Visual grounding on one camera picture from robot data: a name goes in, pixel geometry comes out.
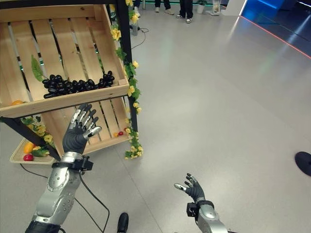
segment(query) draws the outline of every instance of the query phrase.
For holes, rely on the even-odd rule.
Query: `gray floor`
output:
[[[198,233],[185,213],[190,198],[173,188],[191,172],[231,230],[309,233],[311,178],[293,157],[311,151],[311,60],[242,18],[195,13],[187,25],[150,4],[141,13],[150,32],[133,58],[145,154],[127,161],[127,143],[106,148],[91,155],[85,175],[111,210],[106,232],[127,211],[129,233]],[[20,139],[1,124],[2,233],[25,230],[45,188],[45,179],[9,163]],[[104,223],[105,210],[82,186],[77,198]],[[64,228],[98,232],[77,204]]]

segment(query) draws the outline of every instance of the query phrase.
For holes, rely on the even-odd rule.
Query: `potted plant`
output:
[[[196,2],[198,4],[197,12],[198,14],[202,14],[207,3],[207,0],[198,0]]]

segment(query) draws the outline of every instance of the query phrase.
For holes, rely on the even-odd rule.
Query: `red line on floor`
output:
[[[250,21],[249,19],[245,18],[244,16],[240,16],[242,17],[243,19],[247,20],[248,22],[254,24],[256,27],[259,27],[260,29],[264,30],[266,33],[274,36],[275,38],[279,39],[280,41],[282,41],[283,43],[287,44],[288,46],[292,47],[293,49],[297,50],[298,52],[302,53],[303,55],[305,55],[306,57],[310,58],[311,59],[311,56],[307,55],[306,53],[304,53],[303,51],[297,49],[295,46],[291,45],[290,43],[286,42],[285,40],[281,39],[280,37],[274,35],[273,33],[269,32],[268,30],[264,29],[263,27],[259,26],[258,24]]]

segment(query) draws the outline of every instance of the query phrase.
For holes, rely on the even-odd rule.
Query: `grape bunch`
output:
[[[115,77],[112,76],[112,71],[108,71],[107,74],[103,74],[103,77],[99,79],[98,84],[95,84],[92,79],[87,81],[83,80],[63,80],[60,75],[50,75],[50,79],[45,79],[42,81],[44,87],[48,90],[48,93],[43,96],[43,98],[48,99],[55,96],[63,96],[68,94],[73,94],[77,92],[90,91],[101,89],[105,87],[111,87]]]

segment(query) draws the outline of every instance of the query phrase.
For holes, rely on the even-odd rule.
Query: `person's leg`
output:
[[[140,0],[135,0],[134,1],[134,12],[138,15],[138,17],[140,17],[140,13],[138,11],[139,6],[140,6]]]
[[[193,4],[193,0],[185,0],[185,5],[186,5],[185,9],[187,13],[187,18],[193,17],[192,4]]]
[[[186,8],[185,8],[185,0],[179,0],[180,3],[180,11],[179,11],[179,15],[184,18],[186,17]]]
[[[140,6],[140,0],[135,0],[134,1],[134,7],[139,8],[139,6]]]
[[[155,7],[160,7],[161,0],[155,0]]]
[[[164,1],[165,10],[170,9],[171,8],[170,0],[163,0],[163,1]]]

